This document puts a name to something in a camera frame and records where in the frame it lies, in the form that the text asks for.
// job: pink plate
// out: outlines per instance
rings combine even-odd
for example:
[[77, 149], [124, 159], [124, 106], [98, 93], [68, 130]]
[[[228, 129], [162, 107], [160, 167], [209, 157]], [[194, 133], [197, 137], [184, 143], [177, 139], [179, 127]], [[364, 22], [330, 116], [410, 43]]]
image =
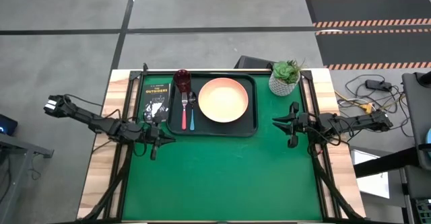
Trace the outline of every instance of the pink plate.
[[198, 102], [202, 113], [211, 120], [232, 122], [244, 114], [248, 96], [245, 88], [237, 81], [217, 78], [202, 87]]

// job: fork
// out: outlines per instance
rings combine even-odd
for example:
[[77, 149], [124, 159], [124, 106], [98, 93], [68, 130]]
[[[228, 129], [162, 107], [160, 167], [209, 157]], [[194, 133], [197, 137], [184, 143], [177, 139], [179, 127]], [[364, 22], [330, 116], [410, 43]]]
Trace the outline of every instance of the fork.
[[187, 93], [186, 92], [181, 93], [181, 103], [183, 103], [183, 121], [181, 124], [181, 128], [185, 130], [187, 128], [187, 124], [186, 124]]

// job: green tablecloth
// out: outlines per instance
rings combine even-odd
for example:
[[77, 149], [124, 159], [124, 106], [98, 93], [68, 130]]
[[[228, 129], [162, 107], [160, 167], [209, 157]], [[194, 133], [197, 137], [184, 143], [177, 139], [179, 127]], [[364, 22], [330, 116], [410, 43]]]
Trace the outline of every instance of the green tablecloth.
[[[155, 161], [150, 151], [143, 157], [134, 155], [123, 220], [321, 220], [307, 136], [298, 134], [298, 147], [288, 149], [288, 137], [272, 125], [272, 118], [285, 116], [293, 101], [301, 102], [299, 86], [289, 96], [278, 97], [269, 90], [269, 76], [253, 77], [259, 111], [256, 134], [175, 135], [176, 142], [161, 147]], [[171, 80], [172, 76], [149, 75], [145, 84]], [[143, 146], [136, 150], [141, 153]]]

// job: spoon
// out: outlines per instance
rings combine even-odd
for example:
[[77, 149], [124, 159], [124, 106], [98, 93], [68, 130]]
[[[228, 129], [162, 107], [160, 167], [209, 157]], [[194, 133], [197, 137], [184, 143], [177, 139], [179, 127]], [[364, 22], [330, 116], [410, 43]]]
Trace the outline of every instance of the spoon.
[[193, 91], [189, 92], [189, 103], [191, 105], [190, 130], [195, 130], [195, 117], [193, 116], [193, 105], [196, 103], [196, 94]]

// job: pink handle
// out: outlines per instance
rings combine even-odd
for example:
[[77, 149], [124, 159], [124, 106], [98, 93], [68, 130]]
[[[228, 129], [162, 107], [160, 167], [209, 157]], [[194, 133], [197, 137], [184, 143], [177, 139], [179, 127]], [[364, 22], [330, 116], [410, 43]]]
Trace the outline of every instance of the pink handle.
[[183, 130], [186, 129], [186, 109], [185, 108], [183, 108], [183, 123], [181, 124], [181, 128]]

